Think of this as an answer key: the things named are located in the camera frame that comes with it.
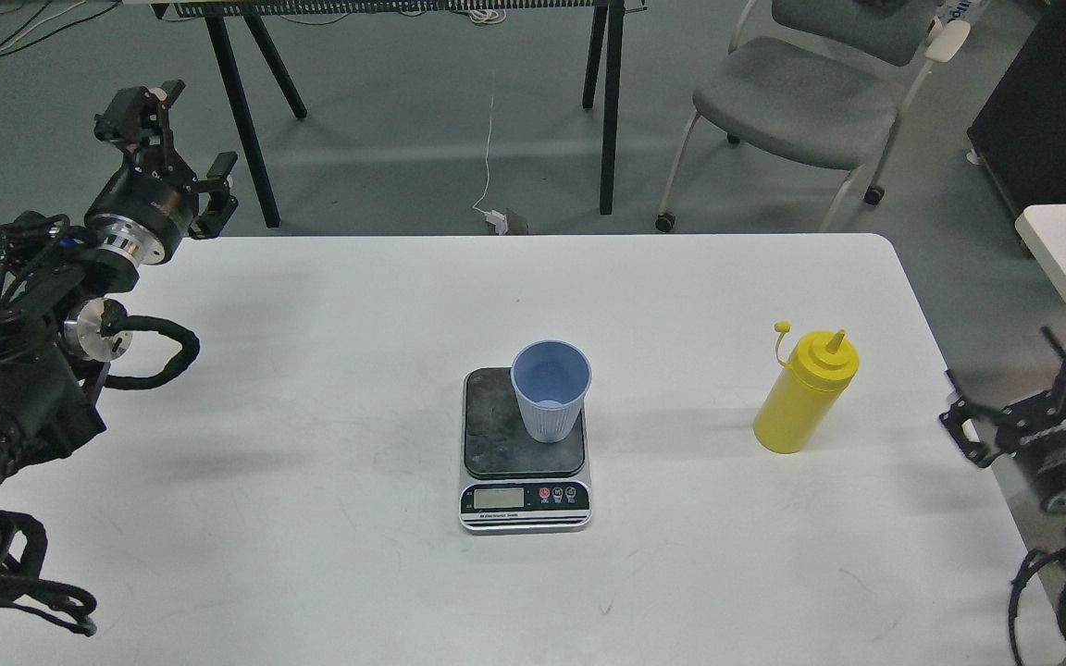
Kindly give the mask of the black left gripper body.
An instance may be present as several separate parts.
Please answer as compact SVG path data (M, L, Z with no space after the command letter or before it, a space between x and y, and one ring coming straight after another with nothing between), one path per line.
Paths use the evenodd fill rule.
M139 170L118 170L93 199L84 225L100 233L107 250L132 265L161 265L198 214L199 195Z

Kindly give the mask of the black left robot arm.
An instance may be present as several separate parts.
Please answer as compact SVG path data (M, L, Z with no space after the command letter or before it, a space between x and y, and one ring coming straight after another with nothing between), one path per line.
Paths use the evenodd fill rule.
M175 148L169 109L183 88L118 90L97 115L94 139L118 148L122 166L83 222L29 210L0 225L0 486L103 433L103 389L160 388L198 358L195 332L116 299L183 240L219 237L238 205L236 153L198 176ZM96 598L43 578L46 550L37 519L0 510L0 610L92 636Z

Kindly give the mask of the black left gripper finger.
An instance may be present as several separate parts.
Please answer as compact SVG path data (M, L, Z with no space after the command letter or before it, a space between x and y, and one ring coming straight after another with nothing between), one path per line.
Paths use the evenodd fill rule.
M193 179L187 191L191 194L206 195L207 202L196 211L189 224L190 239L211 240L223 232L237 210L238 199L231 193L231 172L240 157L233 152L223 152L213 160L203 179Z
M189 186L196 174L175 148L169 127L169 107L183 90L183 80L166 80L155 88L118 90L104 113L94 117L94 139L118 148L124 168L178 189Z

